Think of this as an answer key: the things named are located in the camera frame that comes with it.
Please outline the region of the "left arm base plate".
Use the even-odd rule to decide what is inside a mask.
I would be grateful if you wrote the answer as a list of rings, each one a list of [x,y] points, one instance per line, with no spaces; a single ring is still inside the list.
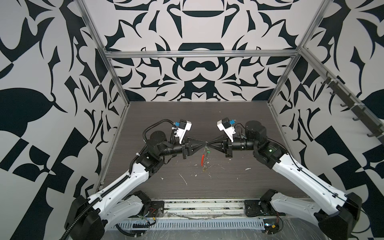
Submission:
[[[165,202],[164,201],[150,201],[144,203],[143,208],[140,212],[141,216],[146,218],[153,218],[159,214],[162,214],[164,210]]]

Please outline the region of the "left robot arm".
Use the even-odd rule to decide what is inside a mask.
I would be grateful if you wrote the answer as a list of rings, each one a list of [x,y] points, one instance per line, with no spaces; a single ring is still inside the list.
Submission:
[[[187,138],[170,141],[162,131],[144,139],[145,146],[130,163],[129,170],[107,187],[85,198],[77,197],[65,222],[63,240],[100,240],[105,232],[126,217],[145,215],[150,198],[141,191],[132,191],[152,177],[165,163],[166,156],[181,154],[184,158],[206,146],[205,141]]]

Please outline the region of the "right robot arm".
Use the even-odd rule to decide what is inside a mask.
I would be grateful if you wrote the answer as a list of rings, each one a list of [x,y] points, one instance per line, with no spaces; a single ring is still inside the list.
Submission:
[[[279,213],[305,220],[331,240],[347,240],[360,219],[362,199],[355,193],[345,193],[325,182],[301,165],[280,143],[268,138],[267,129],[258,121],[248,121],[243,135],[236,134],[236,122],[219,120],[224,132],[208,143],[231,158],[234,151],[252,151],[254,158],[270,170],[284,176],[307,194],[311,201],[302,201],[268,190],[261,198]]]

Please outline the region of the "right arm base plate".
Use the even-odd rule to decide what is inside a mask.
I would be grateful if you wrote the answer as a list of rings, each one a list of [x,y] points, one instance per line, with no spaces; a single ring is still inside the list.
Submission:
[[[261,200],[245,200],[245,214],[249,218],[286,216],[285,213],[277,212],[270,202]]]

